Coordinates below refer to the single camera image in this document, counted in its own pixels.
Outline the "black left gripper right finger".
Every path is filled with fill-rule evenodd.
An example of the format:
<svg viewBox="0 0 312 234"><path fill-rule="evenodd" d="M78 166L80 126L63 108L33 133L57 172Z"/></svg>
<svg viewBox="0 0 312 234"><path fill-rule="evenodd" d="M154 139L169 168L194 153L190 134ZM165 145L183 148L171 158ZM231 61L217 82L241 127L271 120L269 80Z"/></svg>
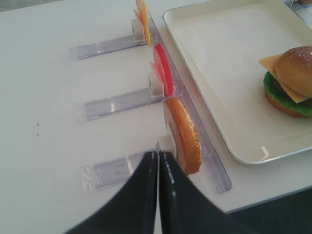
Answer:
<svg viewBox="0 0 312 234"><path fill-rule="evenodd" d="M159 153L159 208L164 234L252 234L188 179L170 152Z"/></svg>

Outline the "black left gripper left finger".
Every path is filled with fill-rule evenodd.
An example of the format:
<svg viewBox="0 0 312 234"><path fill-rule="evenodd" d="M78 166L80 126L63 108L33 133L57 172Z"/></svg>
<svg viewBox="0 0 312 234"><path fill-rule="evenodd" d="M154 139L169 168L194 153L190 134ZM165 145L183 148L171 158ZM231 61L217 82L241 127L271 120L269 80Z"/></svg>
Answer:
<svg viewBox="0 0 312 234"><path fill-rule="evenodd" d="M97 212L68 234L153 234L157 207L158 153L146 152L138 167Z"/></svg>

